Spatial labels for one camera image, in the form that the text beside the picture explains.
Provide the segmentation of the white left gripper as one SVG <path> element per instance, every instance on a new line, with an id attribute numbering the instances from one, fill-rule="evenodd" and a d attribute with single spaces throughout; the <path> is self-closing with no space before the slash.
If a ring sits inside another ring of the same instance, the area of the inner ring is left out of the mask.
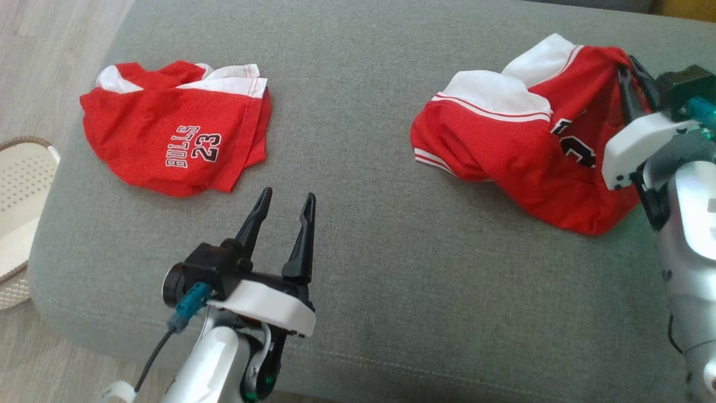
<path id="1" fill-rule="evenodd" d="M 252 255 L 261 224 L 266 219 L 272 188 L 266 187 L 243 222 L 235 244 L 240 247 L 238 265 L 252 270 Z M 229 284 L 233 290 L 225 299 L 213 297 L 208 306 L 220 308 L 243 318 L 267 323 L 288 332 L 311 337 L 314 333 L 315 308 L 309 300 L 308 285 L 312 281 L 314 260 L 315 195 L 309 193 L 301 214 L 301 229 L 293 250 L 284 264 L 281 276 L 244 273 Z"/>

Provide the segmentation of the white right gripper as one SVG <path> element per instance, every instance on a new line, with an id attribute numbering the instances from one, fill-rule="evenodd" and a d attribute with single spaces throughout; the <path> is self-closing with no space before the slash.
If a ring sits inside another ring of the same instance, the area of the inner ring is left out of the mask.
<path id="1" fill-rule="evenodd" d="M 629 55 L 634 74 L 652 112 L 662 110 L 657 82 L 637 57 Z M 601 173 L 609 190 L 631 184 L 629 175 L 652 157 L 673 137 L 698 129 L 693 119 L 673 122 L 663 113 L 644 116 L 644 107 L 631 69 L 623 64 L 617 67 L 621 108 L 625 127 L 611 138 L 605 148 Z"/>

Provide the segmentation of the red jersey with white sleeves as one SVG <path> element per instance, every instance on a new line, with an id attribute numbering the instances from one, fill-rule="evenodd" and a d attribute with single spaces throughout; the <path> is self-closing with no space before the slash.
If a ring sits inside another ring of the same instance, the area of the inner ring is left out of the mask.
<path id="1" fill-rule="evenodd" d="M 623 49 L 552 34 L 502 72 L 457 72 L 412 123 L 415 159 L 493 181 L 548 224 L 603 235 L 639 201 L 601 173 L 606 144 L 625 125 L 620 67 L 632 68 Z"/>

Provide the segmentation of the red Bulls 23 shorts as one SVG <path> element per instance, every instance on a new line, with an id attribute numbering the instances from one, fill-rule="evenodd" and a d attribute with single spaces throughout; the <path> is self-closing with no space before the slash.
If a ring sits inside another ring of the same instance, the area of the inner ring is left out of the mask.
<path id="1" fill-rule="evenodd" d="M 80 97 L 87 142 L 115 176 L 176 198 L 230 193 L 266 159 L 268 80 L 256 64 L 105 67 Z"/>

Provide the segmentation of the grey sofa seat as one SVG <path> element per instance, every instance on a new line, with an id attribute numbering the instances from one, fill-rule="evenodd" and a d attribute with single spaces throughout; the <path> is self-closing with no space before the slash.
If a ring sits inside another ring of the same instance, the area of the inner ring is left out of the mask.
<path id="1" fill-rule="evenodd" d="M 312 337 L 277 388 L 366 403 L 685 403 L 666 337 L 654 234 L 635 209 L 580 236 L 493 184 L 414 160 L 409 130 L 457 71 L 500 71 L 559 33 L 652 74 L 716 72 L 716 25 L 512 0 L 136 0 L 107 63 L 256 62 L 273 112 L 267 161 L 231 194 L 174 199 L 124 184 L 81 124 L 29 259 L 32 300 L 62 336 L 143 364 L 171 311 L 167 270 L 273 199 L 253 261 L 279 273 L 317 197 Z"/>

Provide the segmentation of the yellow cushion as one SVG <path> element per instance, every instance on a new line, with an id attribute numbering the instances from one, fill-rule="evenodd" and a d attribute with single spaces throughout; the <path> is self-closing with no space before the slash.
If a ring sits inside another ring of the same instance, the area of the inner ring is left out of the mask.
<path id="1" fill-rule="evenodd" d="M 716 0 L 654 0 L 653 15 L 716 23 Z"/>

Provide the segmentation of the grey sofa back cushion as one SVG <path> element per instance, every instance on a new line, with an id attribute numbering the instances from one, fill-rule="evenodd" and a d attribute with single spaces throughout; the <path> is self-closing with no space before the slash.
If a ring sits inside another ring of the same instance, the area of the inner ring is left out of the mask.
<path id="1" fill-rule="evenodd" d="M 524 2 L 552 3 L 570 7 L 600 8 L 601 10 L 649 13 L 655 0 L 523 0 Z"/>

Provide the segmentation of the cream perforated laundry basket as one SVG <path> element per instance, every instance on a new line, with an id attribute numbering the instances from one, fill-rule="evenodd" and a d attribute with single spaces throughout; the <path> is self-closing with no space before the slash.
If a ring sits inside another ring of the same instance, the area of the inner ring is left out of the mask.
<path id="1" fill-rule="evenodd" d="M 38 137 L 0 143 L 0 311 L 30 298 L 29 255 L 60 155 Z"/>

